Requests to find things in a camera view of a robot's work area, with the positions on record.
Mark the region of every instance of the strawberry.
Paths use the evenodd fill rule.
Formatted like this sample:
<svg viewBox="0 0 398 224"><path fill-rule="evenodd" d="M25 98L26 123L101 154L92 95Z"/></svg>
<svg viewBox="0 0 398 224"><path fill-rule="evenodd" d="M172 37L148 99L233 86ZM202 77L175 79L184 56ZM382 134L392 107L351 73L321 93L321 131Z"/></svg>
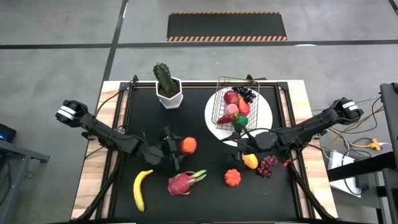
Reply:
<svg viewBox="0 0 398 224"><path fill-rule="evenodd" d="M250 106L248 103L244 100L243 97L239 97L238 100L238 108L239 112L245 116L247 116L250 113Z"/></svg>

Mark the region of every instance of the green fruit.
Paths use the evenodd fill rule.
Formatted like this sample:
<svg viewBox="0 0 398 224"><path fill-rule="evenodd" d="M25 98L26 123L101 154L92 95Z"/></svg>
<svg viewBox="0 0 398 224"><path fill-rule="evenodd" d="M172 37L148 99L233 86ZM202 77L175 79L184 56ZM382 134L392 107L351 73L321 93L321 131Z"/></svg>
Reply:
<svg viewBox="0 0 398 224"><path fill-rule="evenodd" d="M249 120L247 116L239 114L238 119L234 122L240 124L243 127L246 127L246 125L248 125Z"/></svg>

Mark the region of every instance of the dragon fruit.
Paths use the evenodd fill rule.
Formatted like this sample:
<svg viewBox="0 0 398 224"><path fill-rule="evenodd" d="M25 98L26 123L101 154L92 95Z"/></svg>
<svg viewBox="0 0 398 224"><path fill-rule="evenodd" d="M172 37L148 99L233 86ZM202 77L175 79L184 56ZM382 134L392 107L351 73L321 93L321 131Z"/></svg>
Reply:
<svg viewBox="0 0 398 224"><path fill-rule="evenodd" d="M167 190L171 195L188 195L189 188L196 182L206 177L206 170L198 172L186 171L169 179Z"/></svg>

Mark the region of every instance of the gray floor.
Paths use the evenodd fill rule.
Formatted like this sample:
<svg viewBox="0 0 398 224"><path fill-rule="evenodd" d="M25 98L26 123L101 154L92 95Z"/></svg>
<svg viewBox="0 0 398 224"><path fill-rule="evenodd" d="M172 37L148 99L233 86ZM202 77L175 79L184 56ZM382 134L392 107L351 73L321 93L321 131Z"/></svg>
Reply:
<svg viewBox="0 0 398 224"><path fill-rule="evenodd" d="M121 0L2 0L0 44L111 43L120 6ZM164 42L167 15L175 11L280 11L289 40L398 39L398 18L387 0L131 0L119 42ZM398 45L118 49L109 79L153 80L156 62L167 63L183 80L248 73L302 79L312 108L318 109L342 96L357 101L377 96L379 84L398 82L397 51ZM24 182L14 223L69 219L87 142L81 130L57 122L54 114L65 99L94 111L108 54L108 49L0 50L0 123L18 130L18 145L51 154L48 164L31 165L36 177ZM370 105L362 106L366 113ZM376 117L377 129L348 139L389 142L384 114ZM362 129L373 125L368 121ZM328 134L325 142L332 137ZM343 147L339 142L332 148ZM339 217L377 222L374 209L337 196Z"/></svg>

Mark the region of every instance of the white plate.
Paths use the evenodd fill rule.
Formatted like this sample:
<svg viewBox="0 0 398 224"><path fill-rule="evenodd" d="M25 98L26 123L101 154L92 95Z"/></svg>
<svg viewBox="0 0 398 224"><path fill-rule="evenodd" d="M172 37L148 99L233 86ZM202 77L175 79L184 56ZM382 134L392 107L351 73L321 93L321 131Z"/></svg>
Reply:
<svg viewBox="0 0 398 224"><path fill-rule="evenodd" d="M272 127L272 111L271 107L269 107L268 102L266 99L260 95L257 94L256 91L252 90L257 96L259 100L259 105L258 105L258 111L257 111L257 128L268 128L270 129ZM217 129L216 125L211 122L211 115L213 113L213 105L214 105L214 100L215 100L216 93L213 94L213 96L210 97L210 99L207 101L206 108L205 108L205 121L207 128L216 136L218 139L224 139L227 138L232 134L232 131L224 130L224 129ZM256 130L250 132L253 136L262 133L267 130ZM235 146L236 147L236 142L233 141L225 141L225 144L228 144L230 146Z"/></svg>

